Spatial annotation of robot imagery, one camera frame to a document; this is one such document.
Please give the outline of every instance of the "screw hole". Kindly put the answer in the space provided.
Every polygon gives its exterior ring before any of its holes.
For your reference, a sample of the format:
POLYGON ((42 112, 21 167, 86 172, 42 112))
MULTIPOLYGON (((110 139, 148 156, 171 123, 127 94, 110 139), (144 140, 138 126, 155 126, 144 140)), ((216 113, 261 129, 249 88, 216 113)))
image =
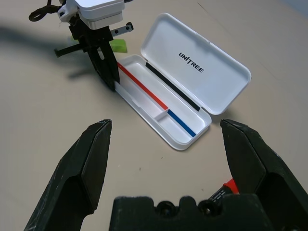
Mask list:
POLYGON ((201 201, 198 205, 199 210, 207 217, 215 217, 218 215, 218 206, 212 201, 201 201))
POLYGON ((162 201, 156 207, 156 212, 164 218, 171 218, 177 214, 177 209, 171 202, 162 201))

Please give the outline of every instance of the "white pen case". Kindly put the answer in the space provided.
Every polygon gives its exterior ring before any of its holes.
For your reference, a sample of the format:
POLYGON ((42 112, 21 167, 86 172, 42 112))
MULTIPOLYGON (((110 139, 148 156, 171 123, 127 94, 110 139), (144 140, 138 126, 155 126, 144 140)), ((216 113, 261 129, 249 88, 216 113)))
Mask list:
POLYGON ((251 80, 249 70, 168 13, 141 54, 119 61, 116 91, 174 149, 185 150, 251 80))

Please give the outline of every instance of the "metal bracket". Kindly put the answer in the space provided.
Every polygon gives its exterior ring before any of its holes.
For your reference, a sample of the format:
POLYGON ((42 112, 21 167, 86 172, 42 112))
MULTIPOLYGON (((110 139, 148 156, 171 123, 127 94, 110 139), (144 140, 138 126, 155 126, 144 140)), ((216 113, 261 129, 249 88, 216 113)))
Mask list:
POLYGON ((112 37, 123 35, 127 32, 130 32, 134 29, 133 24, 131 22, 127 23, 126 26, 120 27, 118 29, 111 30, 112 37))

